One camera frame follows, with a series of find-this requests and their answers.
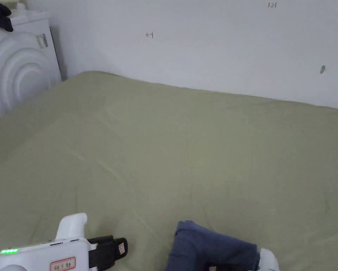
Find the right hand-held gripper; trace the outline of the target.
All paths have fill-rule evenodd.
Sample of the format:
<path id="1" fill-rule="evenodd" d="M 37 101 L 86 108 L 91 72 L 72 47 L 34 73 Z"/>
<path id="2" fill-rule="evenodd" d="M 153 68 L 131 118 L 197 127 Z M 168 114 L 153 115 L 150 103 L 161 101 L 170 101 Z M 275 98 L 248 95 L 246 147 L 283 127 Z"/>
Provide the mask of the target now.
<path id="1" fill-rule="evenodd" d="M 275 255 L 268 249 L 260 249 L 260 261 L 257 271 L 279 271 L 279 264 Z"/>

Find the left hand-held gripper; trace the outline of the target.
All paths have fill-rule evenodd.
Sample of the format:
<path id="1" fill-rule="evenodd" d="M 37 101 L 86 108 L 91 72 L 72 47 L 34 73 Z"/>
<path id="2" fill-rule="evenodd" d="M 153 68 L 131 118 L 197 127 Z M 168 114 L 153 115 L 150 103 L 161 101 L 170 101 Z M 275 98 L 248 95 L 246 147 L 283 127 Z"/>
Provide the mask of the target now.
<path id="1" fill-rule="evenodd" d="M 126 238 L 112 235 L 86 239 L 86 213 L 65 216 L 53 241 L 0 251 L 0 271 L 97 271 L 110 269 L 128 253 Z M 96 249 L 97 266 L 90 267 L 89 252 Z"/>

